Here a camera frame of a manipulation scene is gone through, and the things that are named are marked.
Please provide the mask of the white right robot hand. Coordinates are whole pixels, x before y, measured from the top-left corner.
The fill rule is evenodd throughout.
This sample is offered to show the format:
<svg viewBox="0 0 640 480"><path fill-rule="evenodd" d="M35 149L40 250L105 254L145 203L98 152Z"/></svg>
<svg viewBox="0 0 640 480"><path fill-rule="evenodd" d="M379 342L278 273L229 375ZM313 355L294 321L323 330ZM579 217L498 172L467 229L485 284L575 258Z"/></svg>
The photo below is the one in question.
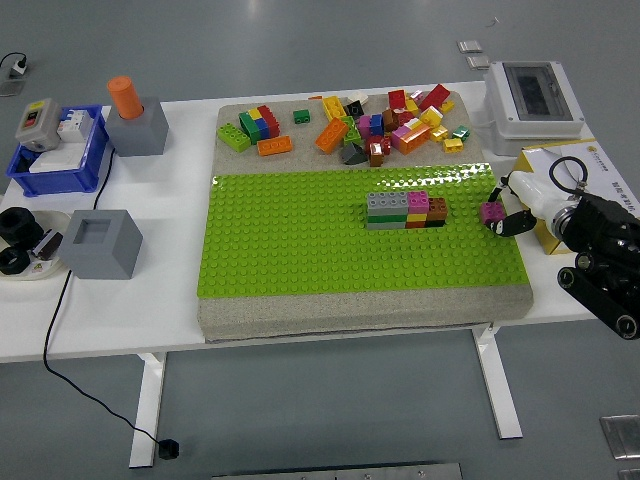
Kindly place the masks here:
<svg viewBox="0 0 640 480"><path fill-rule="evenodd" d="M532 230L537 220L543 220L549 232L558 240L562 239L562 230L575 209L575 200L570 200L531 172L515 170L502 177L489 201L495 201L504 188L509 188L527 210L501 220L485 221L491 231L502 237L512 237Z"/></svg>

